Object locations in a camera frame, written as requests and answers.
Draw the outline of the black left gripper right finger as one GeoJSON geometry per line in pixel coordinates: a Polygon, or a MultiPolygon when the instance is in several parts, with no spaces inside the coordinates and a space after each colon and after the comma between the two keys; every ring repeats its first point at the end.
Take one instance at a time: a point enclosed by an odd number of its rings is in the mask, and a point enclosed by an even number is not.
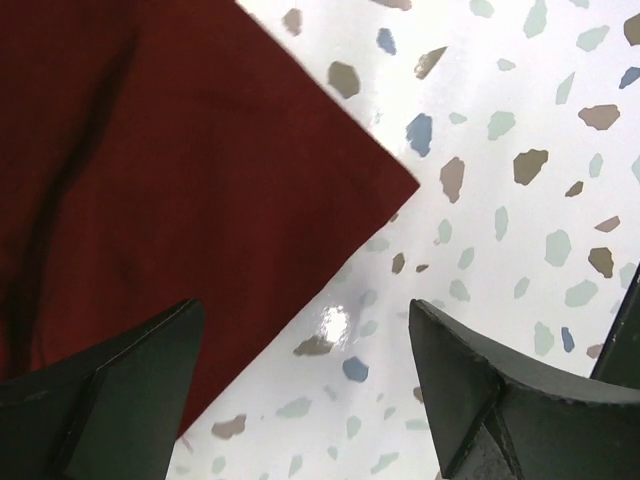
{"type": "Polygon", "coordinates": [[[442,478],[638,478],[638,390],[537,361],[423,300],[409,335],[442,478]]]}

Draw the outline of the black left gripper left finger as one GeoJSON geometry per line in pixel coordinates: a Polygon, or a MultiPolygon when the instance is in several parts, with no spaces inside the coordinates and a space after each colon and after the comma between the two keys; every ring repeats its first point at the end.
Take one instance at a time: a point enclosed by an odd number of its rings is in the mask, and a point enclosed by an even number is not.
{"type": "Polygon", "coordinates": [[[165,478],[205,312],[185,300],[1,385],[5,480],[165,478]]]}

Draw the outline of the dark red t-shirt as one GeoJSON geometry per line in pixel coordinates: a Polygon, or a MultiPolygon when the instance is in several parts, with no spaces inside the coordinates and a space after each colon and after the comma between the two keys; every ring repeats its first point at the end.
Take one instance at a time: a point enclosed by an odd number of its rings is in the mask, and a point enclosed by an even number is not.
{"type": "Polygon", "coordinates": [[[196,298],[188,427],[417,186],[232,1],[5,1],[1,376],[196,298]]]}

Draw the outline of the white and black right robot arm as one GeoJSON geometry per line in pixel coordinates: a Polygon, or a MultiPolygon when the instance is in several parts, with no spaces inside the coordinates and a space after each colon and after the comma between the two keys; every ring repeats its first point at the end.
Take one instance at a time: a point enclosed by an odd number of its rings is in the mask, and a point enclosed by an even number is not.
{"type": "Polygon", "coordinates": [[[632,277],[590,378],[632,389],[640,386],[639,269],[632,277]]]}

